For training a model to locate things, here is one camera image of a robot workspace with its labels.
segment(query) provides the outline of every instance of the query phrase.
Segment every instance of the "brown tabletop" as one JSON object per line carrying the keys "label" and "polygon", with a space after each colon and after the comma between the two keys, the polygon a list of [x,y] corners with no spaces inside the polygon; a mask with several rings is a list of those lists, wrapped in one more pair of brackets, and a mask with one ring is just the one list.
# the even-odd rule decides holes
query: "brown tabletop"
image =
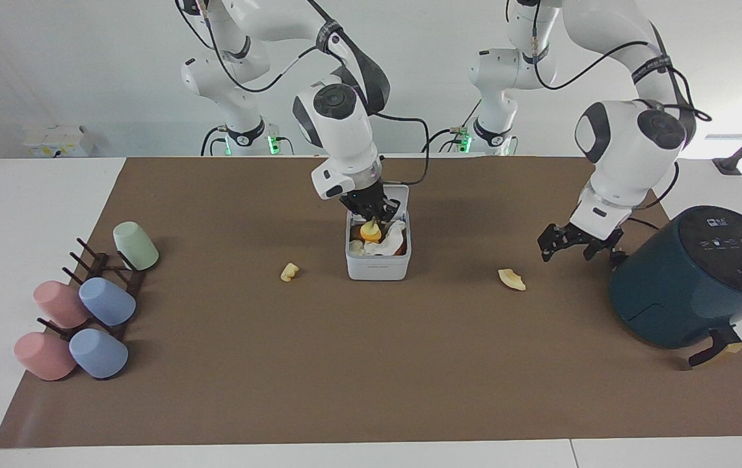
{"label": "brown tabletop", "polygon": [[[347,278],[344,209],[308,175],[320,162],[128,160],[90,243],[115,252],[131,220],[162,253],[129,366],[108,382],[27,373],[0,447],[742,436],[742,353],[680,371],[692,350],[642,343],[615,316],[606,255],[541,261],[535,240],[570,216],[587,161],[433,162],[395,283]],[[420,171],[386,162],[388,177]],[[621,245],[651,234],[626,224]],[[285,284],[290,261],[302,273]]]}

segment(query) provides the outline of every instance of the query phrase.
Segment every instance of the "pink cup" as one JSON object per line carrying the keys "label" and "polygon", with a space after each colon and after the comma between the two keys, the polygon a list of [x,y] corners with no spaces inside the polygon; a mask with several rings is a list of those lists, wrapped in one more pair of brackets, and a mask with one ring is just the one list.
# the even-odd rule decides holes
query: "pink cup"
{"label": "pink cup", "polygon": [[15,358],[41,380],[59,380],[76,368],[70,343],[56,335],[28,333],[15,343]]}
{"label": "pink cup", "polygon": [[67,284],[47,281],[35,288],[33,299],[59,328],[70,330],[88,320],[88,310],[79,293]]}

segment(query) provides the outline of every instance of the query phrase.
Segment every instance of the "air fryer handle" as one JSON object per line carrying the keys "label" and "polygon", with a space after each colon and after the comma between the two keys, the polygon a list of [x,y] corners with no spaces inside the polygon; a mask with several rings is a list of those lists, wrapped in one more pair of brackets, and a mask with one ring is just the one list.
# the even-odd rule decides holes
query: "air fryer handle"
{"label": "air fryer handle", "polygon": [[712,336],[712,347],[689,358],[692,368],[712,362],[718,356],[736,354],[742,350],[742,340],[732,326],[712,330],[709,334]]}

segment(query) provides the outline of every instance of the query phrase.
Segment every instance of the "cup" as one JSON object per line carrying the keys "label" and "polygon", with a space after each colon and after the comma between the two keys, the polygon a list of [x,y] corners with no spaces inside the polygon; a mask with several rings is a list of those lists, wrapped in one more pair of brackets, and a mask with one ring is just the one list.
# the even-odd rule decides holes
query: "cup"
{"label": "cup", "polygon": [[70,339],[70,353],[96,379],[117,375],[127,363],[127,346],[94,328],[80,331]]}
{"label": "cup", "polygon": [[76,368],[67,341],[56,335],[34,332],[21,337],[14,347],[15,358],[41,380],[60,380]]}
{"label": "cup", "polygon": [[88,320],[88,310],[79,299],[79,293],[58,281],[42,283],[33,293],[35,303],[59,328],[70,330]]}
{"label": "cup", "polygon": [[138,270],[148,270],[160,259],[160,253],[151,238],[136,222],[124,222],[113,228],[113,242]]}
{"label": "cup", "polygon": [[137,310],[137,300],[104,278],[91,278],[79,288],[79,299],[107,326],[122,325]]}

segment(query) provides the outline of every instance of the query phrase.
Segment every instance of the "white bin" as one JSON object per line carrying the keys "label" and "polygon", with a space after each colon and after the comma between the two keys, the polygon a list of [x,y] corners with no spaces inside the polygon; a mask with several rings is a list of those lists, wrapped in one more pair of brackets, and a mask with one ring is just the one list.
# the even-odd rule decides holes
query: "white bin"
{"label": "white bin", "polygon": [[345,234],[345,255],[347,257],[347,275],[356,281],[400,281],[406,277],[408,263],[412,258],[412,222],[408,215],[408,186],[386,185],[385,195],[388,198],[399,200],[400,209],[391,221],[406,223],[406,255],[397,257],[383,257],[382,255],[368,255],[357,257],[351,253],[351,228],[362,225],[365,220],[361,216],[347,213],[347,230]]}

